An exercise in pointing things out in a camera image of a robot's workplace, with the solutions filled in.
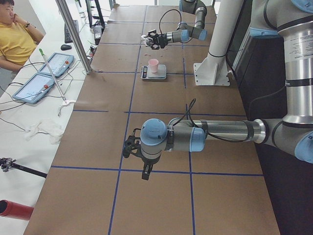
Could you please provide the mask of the blue teach pendant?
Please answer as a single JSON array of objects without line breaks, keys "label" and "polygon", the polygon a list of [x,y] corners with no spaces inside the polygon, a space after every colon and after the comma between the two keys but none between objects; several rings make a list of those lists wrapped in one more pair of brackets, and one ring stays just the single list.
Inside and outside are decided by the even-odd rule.
[{"label": "blue teach pendant", "polygon": [[56,78],[61,77],[74,61],[74,56],[55,52],[48,58],[48,63]]},{"label": "blue teach pendant", "polygon": [[51,76],[36,73],[12,97],[17,101],[35,104],[45,96],[54,84]]}]

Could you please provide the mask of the far blue teach pendant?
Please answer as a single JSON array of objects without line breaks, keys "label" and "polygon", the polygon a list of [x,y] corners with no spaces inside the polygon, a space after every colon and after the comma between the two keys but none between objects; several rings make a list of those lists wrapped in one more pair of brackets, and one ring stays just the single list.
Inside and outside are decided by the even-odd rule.
[{"label": "far blue teach pendant", "polygon": [[48,58],[48,63],[56,78],[61,77],[74,61],[74,56],[55,52]]}]

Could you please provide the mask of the aluminium frame post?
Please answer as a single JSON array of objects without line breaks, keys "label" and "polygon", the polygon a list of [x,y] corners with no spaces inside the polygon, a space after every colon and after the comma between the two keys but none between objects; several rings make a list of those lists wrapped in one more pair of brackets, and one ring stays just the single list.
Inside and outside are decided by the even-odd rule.
[{"label": "aluminium frame post", "polygon": [[78,56],[79,56],[79,58],[83,64],[85,72],[86,72],[86,74],[89,74],[91,72],[92,68],[91,68],[89,60],[85,54],[85,50],[84,50],[83,44],[80,40],[79,33],[77,32],[77,30],[74,26],[73,18],[71,16],[71,13],[70,13],[70,10],[67,6],[67,3],[65,0],[56,0],[56,4],[59,8],[59,11],[61,13],[61,16],[62,16],[64,22],[65,22],[65,25],[67,26],[67,28],[70,32],[70,35],[71,35],[71,38],[73,40],[75,49],[76,49]]}]

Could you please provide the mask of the black computer mouse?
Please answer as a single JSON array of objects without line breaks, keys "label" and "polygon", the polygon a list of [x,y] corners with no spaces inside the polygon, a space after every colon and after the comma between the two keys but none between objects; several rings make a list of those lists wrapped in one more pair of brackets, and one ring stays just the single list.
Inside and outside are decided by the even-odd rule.
[{"label": "black computer mouse", "polygon": [[67,44],[63,44],[63,45],[61,45],[60,49],[62,51],[70,50],[70,49],[72,49],[72,46],[71,45],[67,45]]}]

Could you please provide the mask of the pink plastic cup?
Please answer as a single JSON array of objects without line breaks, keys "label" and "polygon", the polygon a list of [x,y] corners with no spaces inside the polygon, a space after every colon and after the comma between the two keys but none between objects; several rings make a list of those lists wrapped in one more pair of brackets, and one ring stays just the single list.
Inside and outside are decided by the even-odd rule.
[{"label": "pink plastic cup", "polygon": [[151,73],[156,73],[158,71],[159,61],[157,59],[150,59],[148,61],[148,67]]}]

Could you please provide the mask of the white crumpled cloth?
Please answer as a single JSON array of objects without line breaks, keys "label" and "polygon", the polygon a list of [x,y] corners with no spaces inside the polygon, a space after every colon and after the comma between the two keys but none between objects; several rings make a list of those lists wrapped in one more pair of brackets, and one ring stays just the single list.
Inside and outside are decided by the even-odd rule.
[{"label": "white crumpled cloth", "polygon": [[26,128],[24,138],[29,141],[36,134],[46,134],[49,135],[51,144],[57,144],[60,142],[63,133],[64,130],[60,124],[51,119],[42,119]]}]

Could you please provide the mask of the clear glass sauce bottle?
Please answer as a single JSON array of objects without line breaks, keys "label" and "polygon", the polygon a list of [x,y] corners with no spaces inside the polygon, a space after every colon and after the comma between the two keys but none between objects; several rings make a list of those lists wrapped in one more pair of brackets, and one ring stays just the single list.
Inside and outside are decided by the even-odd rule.
[{"label": "clear glass sauce bottle", "polygon": [[154,45],[153,38],[147,36],[147,35],[142,35],[141,36],[141,42],[147,46],[147,47],[152,47]]}]

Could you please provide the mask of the black tripod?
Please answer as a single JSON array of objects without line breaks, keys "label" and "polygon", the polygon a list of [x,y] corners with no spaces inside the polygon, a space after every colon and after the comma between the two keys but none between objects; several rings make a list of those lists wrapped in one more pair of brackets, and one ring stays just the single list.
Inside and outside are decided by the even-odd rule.
[{"label": "black tripod", "polygon": [[18,169],[30,174],[34,174],[43,178],[47,177],[47,173],[40,172],[31,168],[28,168],[26,166],[19,165],[15,163],[16,160],[13,160],[12,158],[1,158],[0,159],[0,168],[2,169],[3,172],[8,172],[10,169]]}]

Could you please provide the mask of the red cylinder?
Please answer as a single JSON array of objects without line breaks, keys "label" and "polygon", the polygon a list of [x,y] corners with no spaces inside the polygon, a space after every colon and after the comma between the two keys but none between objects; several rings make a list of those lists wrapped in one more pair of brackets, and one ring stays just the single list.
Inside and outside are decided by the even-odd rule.
[{"label": "red cylinder", "polygon": [[29,220],[34,208],[22,205],[16,202],[1,200],[0,201],[0,216],[14,218],[20,220]]}]

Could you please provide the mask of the silver digital kitchen scale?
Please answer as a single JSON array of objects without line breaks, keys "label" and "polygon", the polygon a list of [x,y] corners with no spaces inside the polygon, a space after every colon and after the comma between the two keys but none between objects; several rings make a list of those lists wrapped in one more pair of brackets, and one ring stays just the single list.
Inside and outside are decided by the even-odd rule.
[{"label": "silver digital kitchen scale", "polygon": [[164,80],[167,77],[167,70],[165,65],[158,65],[157,72],[151,72],[149,66],[142,66],[140,71],[140,78],[143,80]]}]

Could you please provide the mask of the person in yellow shirt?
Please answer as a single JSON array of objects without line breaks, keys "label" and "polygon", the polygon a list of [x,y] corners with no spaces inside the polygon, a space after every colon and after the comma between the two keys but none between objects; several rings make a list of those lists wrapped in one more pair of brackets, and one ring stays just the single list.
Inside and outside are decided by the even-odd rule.
[{"label": "person in yellow shirt", "polygon": [[0,67],[19,72],[44,34],[14,12],[13,0],[0,2]]}]

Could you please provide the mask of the near blue teach pendant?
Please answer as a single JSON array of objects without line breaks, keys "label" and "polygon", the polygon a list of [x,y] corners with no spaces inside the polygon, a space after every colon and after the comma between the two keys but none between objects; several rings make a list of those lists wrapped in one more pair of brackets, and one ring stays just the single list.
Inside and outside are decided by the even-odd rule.
[{"label": "near blue teach pendant", "polygon": [[36,73],[12,97],[17,101],[35,104],[45,96],[54,84],[51,76]]}]

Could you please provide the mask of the white pedestal column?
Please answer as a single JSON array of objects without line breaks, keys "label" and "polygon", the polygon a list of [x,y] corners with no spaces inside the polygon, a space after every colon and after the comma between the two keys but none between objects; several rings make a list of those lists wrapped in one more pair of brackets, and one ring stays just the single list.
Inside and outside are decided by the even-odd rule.
[{"label": "white pedestal column", "polygon": [[243,0],[221,1],[207,57],[194,64],[197,86],[230,85],[226,55],[243,3]]}]

